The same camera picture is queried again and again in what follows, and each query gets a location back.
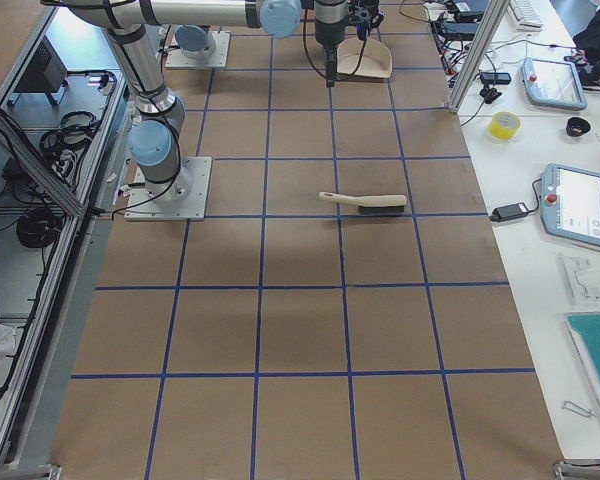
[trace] brush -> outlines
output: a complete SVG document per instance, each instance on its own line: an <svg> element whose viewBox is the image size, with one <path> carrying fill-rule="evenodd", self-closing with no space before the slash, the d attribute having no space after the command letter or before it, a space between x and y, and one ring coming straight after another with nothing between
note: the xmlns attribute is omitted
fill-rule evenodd
<svg viewBox="0 0 600 480"><path fill-rule="evenodd" d="M320 192L320 200L346 205L357 205L358 212L362 215L387 215L404 212L407 197L404 195L366 195L352 197L338 193Z"/></svg>

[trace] black cup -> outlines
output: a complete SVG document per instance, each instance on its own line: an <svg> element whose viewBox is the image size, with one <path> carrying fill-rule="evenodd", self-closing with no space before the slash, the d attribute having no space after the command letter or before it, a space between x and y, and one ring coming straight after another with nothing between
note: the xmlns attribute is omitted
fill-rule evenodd
<svg viewBox="0 0 600 480"><path fill-rule="evenodd" d="M581 137L591 130L591 124L584 118L571 117L567 120L567 135L570 137Z"/></svg>

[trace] blue joint cap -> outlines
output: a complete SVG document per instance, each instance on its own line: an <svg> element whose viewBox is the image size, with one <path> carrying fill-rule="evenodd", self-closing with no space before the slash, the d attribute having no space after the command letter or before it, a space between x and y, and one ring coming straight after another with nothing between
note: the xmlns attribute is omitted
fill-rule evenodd
<svg viewBox="0 0 600 480"><path fill-rule="evenodd" d="M276 38L287 38L298 28L301 13L300 0L264 0L260 25Z"/></svg>
<svg viewBox="0 0 600 480"><path fill-rule="evenodd" d="M173 36L183 50L197 52L207 46L207 33L207 30L197 25L180 25Z"/></svg>
<svg viewBox="0 0 600 480"><path fill-rule="evenodd" d="M143 167L162 163L169 152L173 138L171 132L156 120L144 120L129 132L127 144L133 159Z"/></svg>

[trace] brush handle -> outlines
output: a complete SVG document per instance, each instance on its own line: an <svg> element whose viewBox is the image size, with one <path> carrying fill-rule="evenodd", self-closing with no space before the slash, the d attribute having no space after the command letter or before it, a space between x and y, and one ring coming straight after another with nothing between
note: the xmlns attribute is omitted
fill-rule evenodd
<svg viewBox="0 0 600 480"><path fill-rule="evenodd" d="M320 192L320 200L327 202L345 203L347 205L357 205L359 207L400 207L407 204L407 197L404 195L368 195L363 197L352 197L341 195L339 193Z"/></svg>

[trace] white table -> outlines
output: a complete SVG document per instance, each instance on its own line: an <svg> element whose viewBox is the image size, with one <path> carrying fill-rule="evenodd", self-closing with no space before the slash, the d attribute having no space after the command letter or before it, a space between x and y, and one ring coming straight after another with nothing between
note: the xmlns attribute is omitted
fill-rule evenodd
<svg viewBox="0 0 600 480"><path fill-rule="evenodd" d="M538 43L572 45L564 26L549 0L534 0L545 28L530 39ZM494 41L509 40L519 32L508 17ZM547 59L562 59L565 49L529 46L529 55ZM502 61L521 60L525 56L523 43L498 50L496 66ZM489 69L488 62L483 68ZM479 115L463 127L478 182L491 209L524 201L535 206L531 182L539 178L548 163L562 163L600 172L600 94L587 93L589 106L580 115L592 125L587 135L573 139L566 135L569 111L539 108L531 105L521 84L520 63L504 65L513 82L499 89L504 95L492 105L484 105ZM473 85L460 109L460 121L473 115L482 102ZM509 142L494 139L487 133L491 116L508 110L521 117L522 126ZM563 273L560 255L589 259L592 268L586 277L600 288L600 253L550 237L544 232L538 215L523 220L494 224L494 233L553 427L562 454L566 459L600 459L600 410L583 367L569 337L565 314L600 311L595 305L573 305ZM584 418L562 408L572 401L596 414Z"/></svg>
<svg viewBox="0 0 600 480"><path fill-rule="evenodd" d="M535 43L546 45L574 46L569 33L564 28L549 0L534 0L533 6L544 22L544 29L540 32L520 32L514 28L508 15L505 15L502 19L502 23L493 38L492 49L489 50L491 53L488 53L488 55L498 71L508 72L511 75L511 84L498 85L498 90L503 93L502 97L491 105L483 105L478 115L492 116L494 113L503 110L513 112L520 117L566 115L563 110L537 107L529 103L524 85L522 84L520 67L522 66L522 60L526 56L563 61L565 55L571 54L569 49L543 47L528 43L525 45L526 42L497 48L505 43L509 43L509 41L524 40L525 38ZM493 66L486 59L482 61L480 68L485 71L493 71ZM478 110L478 107L482 103L482 97L479 95L481 88L482 84L476 80L460 107L460 115L471 116ZM600 115L600 93L587 92L586 98L588 107L581 112L581 115L584 117L588 115Z"/></svg>

